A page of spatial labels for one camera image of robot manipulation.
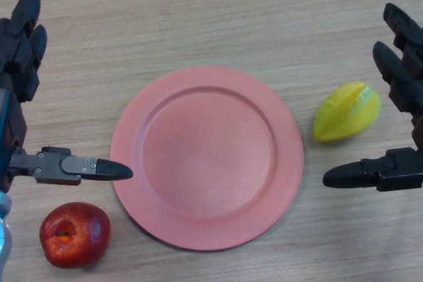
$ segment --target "apple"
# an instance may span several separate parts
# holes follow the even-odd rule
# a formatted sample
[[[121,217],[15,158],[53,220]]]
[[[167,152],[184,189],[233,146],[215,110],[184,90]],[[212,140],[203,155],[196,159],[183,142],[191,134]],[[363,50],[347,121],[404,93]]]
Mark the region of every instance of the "apple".
[[[110,219],[88,203],[66,203],[54,209],[41,224],[40,240],[47,260],[56,267],[93,264],[110,242]]]

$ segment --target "robotic hand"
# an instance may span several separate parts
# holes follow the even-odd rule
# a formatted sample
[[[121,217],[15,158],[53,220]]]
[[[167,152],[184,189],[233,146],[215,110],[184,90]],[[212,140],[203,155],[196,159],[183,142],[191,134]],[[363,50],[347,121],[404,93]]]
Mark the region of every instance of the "robotic hand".
[[[30,102],[40,83],[38,68],[47,46],[38,25],[40,0],[19,0],[11,19],[0,19],[0,281],[12,245],[5,218],[13,178],[33,176],[38,183],[79,185],[86,180],[132,177],[127,166],[109,160],[76,157],[66,148],[43,147],[36,155],[23,149],[26,123],[20,104]]]
[[[395,33],[394,45],[402,60],[377,42],[373,58],[391,89],[389,98],[401,112],[412,115],[412,148],[392,149],[380,159],[362,159],[329,170],[323,184],[332,188],[375,186],[380,192],[421,188],[423,183],[423,30],[401,9],[388,3],[383,20]]]

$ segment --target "wooden table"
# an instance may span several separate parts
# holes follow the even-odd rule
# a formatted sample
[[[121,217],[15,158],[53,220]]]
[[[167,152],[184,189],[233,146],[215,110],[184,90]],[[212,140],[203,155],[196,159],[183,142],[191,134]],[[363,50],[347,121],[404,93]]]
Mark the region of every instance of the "wooden table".
[[[16,1],[0,0],[0,16]],[[410,117],[387,98],[371,56],[377,40],[393,41],[382,20],[388,1],[423,21],[422,0],[42,0],[49,42],[40,88],[24,105],[28,152],[57,145],[107,158],[119,115],[140,89],[182,67],[218,64],[256,76],[287,102],[303,135],[305,171],[277,225],[216,253],[149,238],[126,217],[110,183],[61,187],[17,178],[5,281],[421,281],[422,190],[383,194],[321,183],[335,165],[412,145]],[[379,119],[337,146],[312,142],[317,108],[348,80],[380,93]],[[94,203],[112,220],[110,249],[90,269],[52,267],[39,243],[42,219],[68,201]]]

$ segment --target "pink plate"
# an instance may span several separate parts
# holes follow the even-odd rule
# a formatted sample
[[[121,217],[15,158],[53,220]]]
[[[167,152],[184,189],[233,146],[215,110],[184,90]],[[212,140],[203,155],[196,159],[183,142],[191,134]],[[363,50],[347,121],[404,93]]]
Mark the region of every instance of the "pink plate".
[[[233,247],[269,229],[303,170],[286,104],[255,78],[215,66],[183,69],[143,89],[120,118],[111,157],[134,172],[114,183],[131,217],[193,250]]]

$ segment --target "wood grain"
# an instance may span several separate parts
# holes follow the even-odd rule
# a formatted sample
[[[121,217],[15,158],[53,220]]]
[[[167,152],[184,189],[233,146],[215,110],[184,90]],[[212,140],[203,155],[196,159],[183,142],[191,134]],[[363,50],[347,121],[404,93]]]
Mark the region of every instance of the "wood grain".
[[[9,16],[17,0],[0,0]],[[331,190],[329,168],[411,145],[411,123],[387,98],[371,57],[393,41],[386,2],[423,20],[422,0],[42,0],[49,42],[36,98],[24,105],[26,148],[67,146],[107,158],[118,117],[154,79],[181,67],[218,64],[268,83],[292,109],[303,134],[305,172],[289,213],[260,238],[225,252],[164,246],[126,217],[112,185],[40,186],[17,178],[10,192],[13,251],[5,281],[421,281],[423,191]],[[335,147],[311,141],[324,97],[347,80],[383,99],[378,121]],[[102,207],[113,238],[104,259],[62,271],[44,259],[42,219],[68,201]]]

